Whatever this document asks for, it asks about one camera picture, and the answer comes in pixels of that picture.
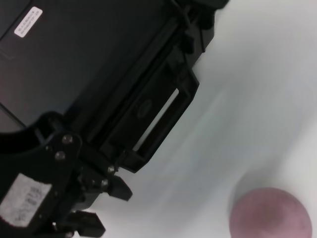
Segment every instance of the rectangular slot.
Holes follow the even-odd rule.
[[[151,133],[151,131],[153,130],[153,128],[155,127],[155,125],[159,122],[159,120],[161,119],[161,117],[164,115],[164,113],[166,112],[166,110],[169,108],[169,106],[173,103],[173,101],[175,100],[175,98],[177,97],[179,91],[178,89],[176,89],[172,95],[169,97],[169,99],[166,101],[166,103],[164,104],[164,106],[162,107],[162,109],[159,111],[159,113],[157,114],[157,116],[154,118],[154,120],[151,122],[151,124],[149,125],[149,127],[145,130],[145,132],[143,133],[143,135],[141,136],[141,138],[138,140],[138,142],[135,144],[135,146],[133,147],[134,151],[138,151],[140,149],[140,147],[142,146],[143,142],[146,140],[146,138],[148,137],[148,135]]]

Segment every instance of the white surface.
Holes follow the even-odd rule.
[[[197,96],[125,203],[93,205],[108,238],[229,238],[233,201],[298,197],[317,228],[317,2],[232,0],[195,71]]]

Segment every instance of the metal screw head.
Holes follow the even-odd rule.
[[[64,151],[58,151],[55,154],[55,160],[56,161],[62,161],[66,158],[65,152]]]
[[[72,238],[74,236],[74,233],[73,232],[67,232],[65,234],[65,238]]]
[[[63,144],[67,145],[73,143],[73,137],[71,135],[65,135],[61,141]]]
[[[104,179],[104,180],[102,180],[102,182],[101,182],[101,186],[102,186],[102,187],[107,187],[108,184],[109,184],[109,181],[108,181],[107,179]]]
[[[113,173],[113,172],[114,172],[114,166],[109,166],[108,173]]]

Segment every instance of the white label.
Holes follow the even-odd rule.
[[[25,37],[34,23],[42,15],[43,11],[37,7],[32,7],[28,14],[23,18],[22,22],[15,29],[14,33],[19,37]]]
[[[0,217],[15,227],[28,227],[52,185],[19,174],[0,205]]]

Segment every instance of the pink ball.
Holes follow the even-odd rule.
[[[276,188],[247,193],[230,216],[231,238],[312,238],[312,230],[300,201]]]

